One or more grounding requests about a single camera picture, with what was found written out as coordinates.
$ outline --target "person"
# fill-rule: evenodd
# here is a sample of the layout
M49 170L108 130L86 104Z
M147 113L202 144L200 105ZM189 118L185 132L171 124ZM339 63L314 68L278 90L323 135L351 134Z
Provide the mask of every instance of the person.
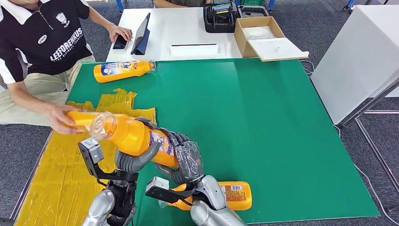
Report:
M203 7L211 0L152 0L155 8Z
M95 61L79 17L130 40L132 32L102 17L85 0L0 0L0 124L51 126L58 133L77 130L64 105L82 62ZM28 64L28 75L17 57Z

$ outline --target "robot finger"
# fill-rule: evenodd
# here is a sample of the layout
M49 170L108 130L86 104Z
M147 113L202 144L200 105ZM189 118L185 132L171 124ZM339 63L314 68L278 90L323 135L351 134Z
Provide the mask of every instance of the robot finger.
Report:
M148 126L150 129L157 129L157 127L151 122L150 119L145 117L138 117L136 118L137 121L144 123L144 125Z

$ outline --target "white collar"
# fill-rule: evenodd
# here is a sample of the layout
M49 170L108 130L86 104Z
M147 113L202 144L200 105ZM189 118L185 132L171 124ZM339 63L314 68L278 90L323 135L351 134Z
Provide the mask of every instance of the white collar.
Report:
M51 0L40 1L42 3L46 3ZM25 24L25 22L32 16L32 13L29 10L21 6L14 5L8 0L0 0L0 6L6 9L20 24Z

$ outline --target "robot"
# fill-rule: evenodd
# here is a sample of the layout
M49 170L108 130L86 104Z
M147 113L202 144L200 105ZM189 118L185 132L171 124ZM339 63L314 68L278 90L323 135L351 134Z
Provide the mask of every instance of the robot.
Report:
M151 129L157 129L148 119L137 118ZM181 133L174 133L160 128L173 144L179 162L179 168L155 163L155 167L177 185L187 184L186 190L176 192L169 189L168 181L154 177L148 184L145 195L169 203L182 200L191 206L190 215L199 226L246 226L239 216L226 204L226 200L216 179L204 175L202 159L195 142ZM78 143L89 174L104 185L92 201L83 226L127 226L133 225L136 211L135 191L138 172L158 152L160 143L153 143L140 156L131 156L117 150L115 164L117 169L112 173L103 172L98 163L104 159L101 147L92 137ZM104 184L100 179L107 179ZM192 203L185 199L192 196Z

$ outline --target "orange plastic bottle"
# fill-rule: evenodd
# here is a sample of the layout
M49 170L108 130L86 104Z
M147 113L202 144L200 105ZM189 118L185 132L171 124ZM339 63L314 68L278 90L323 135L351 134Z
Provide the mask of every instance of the orange plastic bottle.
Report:
M98 114L99 114L98 112L77 112L77 111L68 112L66 116L72 119L75 122L75 125L70 125L70 124L67 125L76 127L78 129L87 129L88 126L90 126L93 123L94 118L96 118ZM113 116L117 121L134 119L133 117L130 117L125 114L113 114Z
M225 181L218 182L224 194L227 205L232 210L248 210L252 206L252 194L249 184L244 181ZM172 190L184 191L186 184L180 185ZM185 199L188 203L192 203L192 198ZM168 203L168 206L175 206L181 210L190 210L190 206L179 200L175 203Z
M162 131L150 129L134 118L114 117L110 112L99 113L90 126L90 134L96 140L113 142L118 150L132 156L140 155L153 142L161 142L160 150L152 161L169 167L179 166L169 138Z
M152 61L126 61L96 65L93 69L97 82L109 82L133 76L142 76L149 71L155 71L155 63Z

